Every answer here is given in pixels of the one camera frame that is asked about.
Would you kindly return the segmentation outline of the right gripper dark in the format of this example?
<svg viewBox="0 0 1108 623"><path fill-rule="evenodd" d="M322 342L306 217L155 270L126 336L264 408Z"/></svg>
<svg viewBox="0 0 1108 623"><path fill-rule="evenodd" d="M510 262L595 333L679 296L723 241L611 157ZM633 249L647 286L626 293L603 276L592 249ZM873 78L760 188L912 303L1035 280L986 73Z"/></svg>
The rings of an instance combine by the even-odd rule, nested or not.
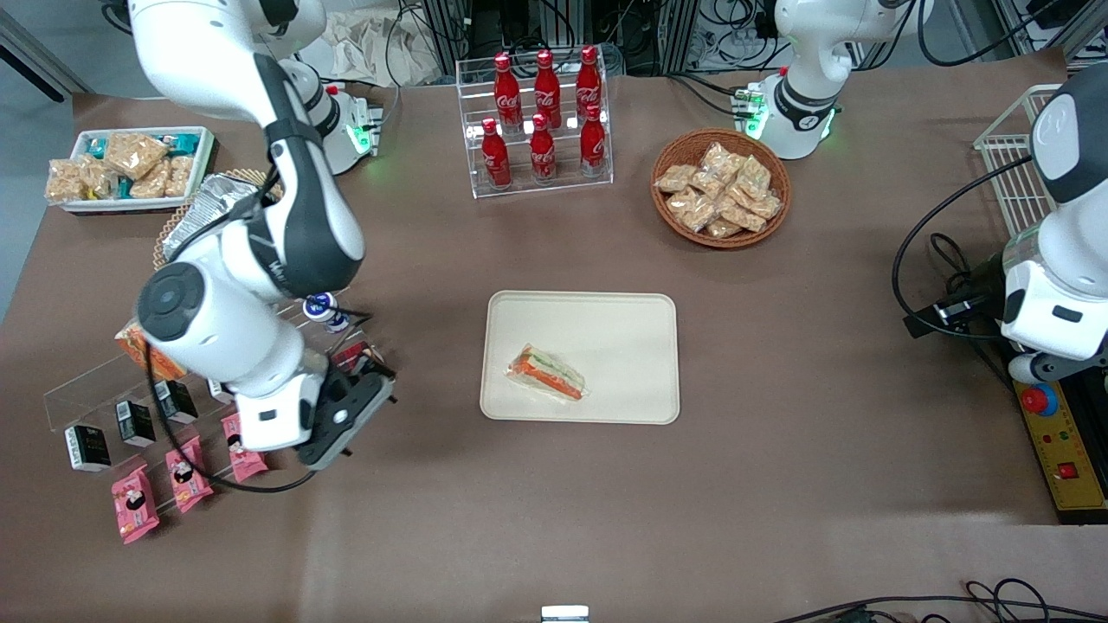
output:
<svg viewBox="0 0 1108 623"><path fill-rule="evenodd" d="M396 401L394 380L394 370L375 350L352 356L349 374L328 370L312 410L308 441L296 446L300 463L310 471L332 464L373 415Z"/></svg>

